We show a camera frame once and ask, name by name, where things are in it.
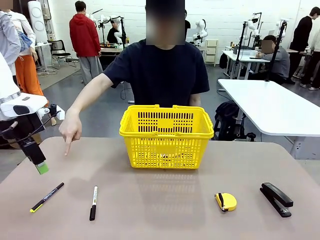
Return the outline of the person's right hand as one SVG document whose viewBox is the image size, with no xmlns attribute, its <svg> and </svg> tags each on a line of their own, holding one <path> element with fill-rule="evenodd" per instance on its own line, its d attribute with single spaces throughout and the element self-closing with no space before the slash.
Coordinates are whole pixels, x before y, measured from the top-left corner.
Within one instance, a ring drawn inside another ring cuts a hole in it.
<svg viewBox="0 0 320 240">
<path fill-rule="evenodd" d="M 82 123 L 79 114 L 80 112 L 77 109 L 69 108 L 65 114 L 65 119 L 59 126 L 59 132 L 65 142 L 65 156 L 68 155 L 72 142 L 78 141 L 82 136 Z"/>
</svg>

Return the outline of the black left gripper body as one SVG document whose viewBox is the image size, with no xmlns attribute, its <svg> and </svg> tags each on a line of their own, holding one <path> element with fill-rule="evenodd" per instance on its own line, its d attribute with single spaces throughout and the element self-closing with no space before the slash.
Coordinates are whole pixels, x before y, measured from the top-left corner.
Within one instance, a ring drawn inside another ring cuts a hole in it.
<svg viewBox="0 0 320 240">
<path fill-rule="evenodd" d="M 17 122 L 17 126 L 0 136 L 1 149 L 20 149 L 21 144 L 24 142 L 18 142 L 18 140 L 28 137 L 31 133 L 33 133 L 31 137 L 37 144 L 42 142 L 40 132 L 44 131 L 45 127 L 41 127 L 43 122 L 36 113 L 1 121 L 0 132 L 8 129 L 15 121 Z"/>
</svg>

